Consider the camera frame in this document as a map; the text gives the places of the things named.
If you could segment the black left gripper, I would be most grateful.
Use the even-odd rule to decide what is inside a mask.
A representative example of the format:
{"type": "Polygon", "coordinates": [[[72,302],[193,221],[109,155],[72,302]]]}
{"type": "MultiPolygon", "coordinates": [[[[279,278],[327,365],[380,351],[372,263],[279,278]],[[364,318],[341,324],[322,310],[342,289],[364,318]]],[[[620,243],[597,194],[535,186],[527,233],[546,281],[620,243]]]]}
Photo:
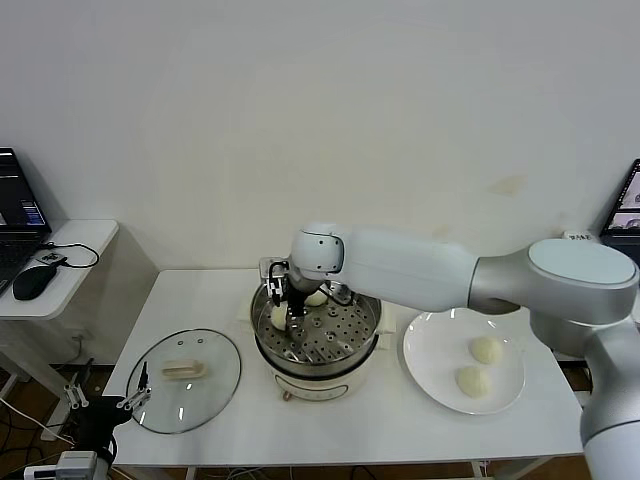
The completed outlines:
{"type": "Polygon", "coordinates": [[[83,390],[91,375],[90,358],[64,386],[71,409],[82,408],[82,449],[100,450],[110,446],[114,429],[125,422],[124,410],[143,406],[151,396],[147,363],[142,364],[137,389],[127,397],[90,397],[83,390]]]}

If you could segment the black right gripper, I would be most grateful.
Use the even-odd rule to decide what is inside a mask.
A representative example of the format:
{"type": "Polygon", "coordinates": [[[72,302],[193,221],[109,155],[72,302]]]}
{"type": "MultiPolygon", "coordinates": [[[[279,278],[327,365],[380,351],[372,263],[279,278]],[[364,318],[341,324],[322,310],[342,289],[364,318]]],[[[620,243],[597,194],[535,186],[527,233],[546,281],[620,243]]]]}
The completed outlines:
{"type": "MultiPolygon", "coordinates": [[[[281,304],[281,279],[268,278],[266,282],[267,293],[274,306],[281,304]]],[[[289,314],[286,316],[285,332],[288,338],[295,344],[303,340],[303,317],[305,316],[305,300],[307,294],[289,286],[287,302],[289,314]]]]}

